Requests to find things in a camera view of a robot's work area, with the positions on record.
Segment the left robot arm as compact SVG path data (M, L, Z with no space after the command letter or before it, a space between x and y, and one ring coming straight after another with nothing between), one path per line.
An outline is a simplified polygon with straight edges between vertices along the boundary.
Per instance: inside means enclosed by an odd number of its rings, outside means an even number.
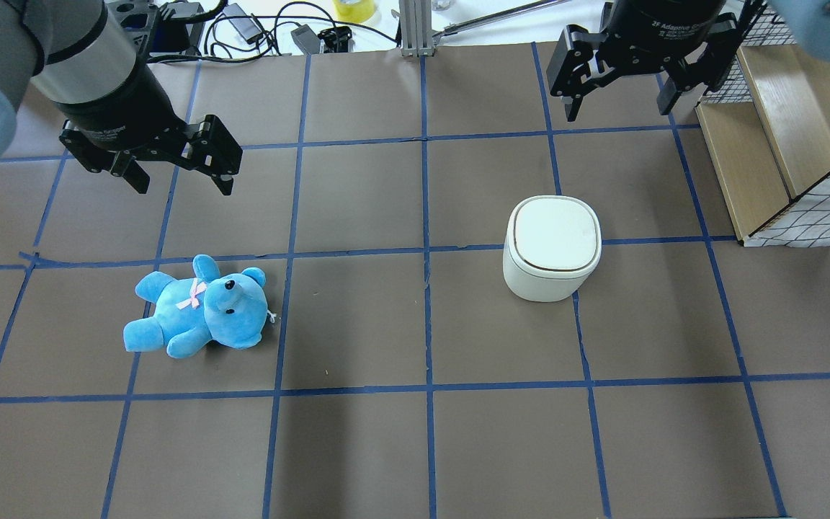
M102 1L0 1L0 158L34 86L66 116L60 141L86 171L143 194L141 162L171 162L230 195L243 149L218 116L176 115L119 13Z

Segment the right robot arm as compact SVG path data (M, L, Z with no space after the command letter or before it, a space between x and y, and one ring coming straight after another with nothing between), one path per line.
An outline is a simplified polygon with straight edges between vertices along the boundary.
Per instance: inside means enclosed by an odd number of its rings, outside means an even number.
M808 55L830 62L830 1L746 1L738 14L724 11L722 1L612 1L599 32L564 27L546 69L550 95L562 99L573 122L590 92L625 76L665 73L656 108L668 115L683 93L724 85L738 47L767 7Z

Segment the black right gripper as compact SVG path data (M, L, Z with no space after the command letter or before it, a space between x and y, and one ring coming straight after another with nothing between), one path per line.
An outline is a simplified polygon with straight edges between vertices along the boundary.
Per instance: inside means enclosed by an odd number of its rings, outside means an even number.
M660 115L668 115L683 93L699 84L718 91L740 46L736 17L719 16L723 6L723 1L606 4L601 32L580 25L563 28L546 71L550 95L561 99L572 123L586 95L623 74L655 74L666 65L666 80L656 98ZM704 39L701 55L687 62L685 56Z

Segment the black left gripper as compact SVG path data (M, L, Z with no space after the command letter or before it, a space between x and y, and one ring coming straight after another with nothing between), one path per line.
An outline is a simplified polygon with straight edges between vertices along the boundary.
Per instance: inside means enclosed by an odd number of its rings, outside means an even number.
M243 149L214 114L187 124L175 114L170 97L149 68L135 68L108 95L83 103L56 102L65 116L59 141L86 171L122 178L139 194L151 178L129 151L157 148L172 164L210 178L231 196Z

